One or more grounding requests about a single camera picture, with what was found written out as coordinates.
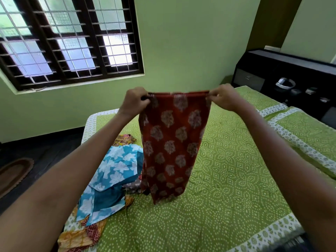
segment window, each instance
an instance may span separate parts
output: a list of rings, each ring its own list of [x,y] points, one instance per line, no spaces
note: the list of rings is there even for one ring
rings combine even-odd
[[[19,91],[143,73],[134,0],[0,0],[0,67]]]

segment black headboard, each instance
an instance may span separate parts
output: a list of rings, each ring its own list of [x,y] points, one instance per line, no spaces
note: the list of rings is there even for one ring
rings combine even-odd
[[[282,79],[290,89],[276,86]],[[247,85],[288,106],[295,106],[336,128],[336,65],[264,49],[244,53],[236,65],[232,85]]]

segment left hand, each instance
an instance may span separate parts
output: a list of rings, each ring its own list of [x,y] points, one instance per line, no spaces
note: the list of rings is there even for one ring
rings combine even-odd
[[[132,120],[151,102],[149,99],[142,101],[141,97],[144,95],[148,95],[148,92],[143,87],[136,87],[127,90],[124,102],[120,106],[118,114]]]

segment red printed fabric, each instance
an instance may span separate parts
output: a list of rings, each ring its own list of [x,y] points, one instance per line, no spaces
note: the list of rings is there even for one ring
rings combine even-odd
[[[208,91],[149,94],[139,116],[143,145],[141,188],[154,204],[183,194],[208,121]]]

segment window sill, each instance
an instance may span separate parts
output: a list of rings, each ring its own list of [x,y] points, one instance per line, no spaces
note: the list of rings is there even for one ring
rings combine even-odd
[[[87,82],[81,82],[81,83],[73,83],[73,84],[66,84],[66,85],[59,85],[59,86],[54,86],[54,87],[45,87],[42,89],[28,89],[28,90],[23,90],[23,91],[18,91],[12,84],[11,82],[7,79],[7,77],[2,73],[0,74],[0,78],[3,79],[5,84],[10,88],[10,90],[15,94],[15,95],[20,95],[20,94],[27,94],[27,93],[36,93],[36,92],[41,92],[41,91],[47,91],[47,90],[53,90],[53,89],[59,89],[59,88],[67,88],[67,87],[75,87],[75,86],[81,86],[81,85],[88,85],[88,84],[94,84],[94,83],[100,83],[100,82],[106,82],[106,81],[113,81],[113,80],[122,80],[122,79],[128,79],[128,78],[135,78],[135,77],[140,77],[144,76],[145,73],[141,74],[135,74],[135,75],[129,75],[129,76],[123,76],[123,77],[116,77],[116,78],[109,78],[109,79],[104,79],[104,80],[93,80],[93,81],[87,81]]]

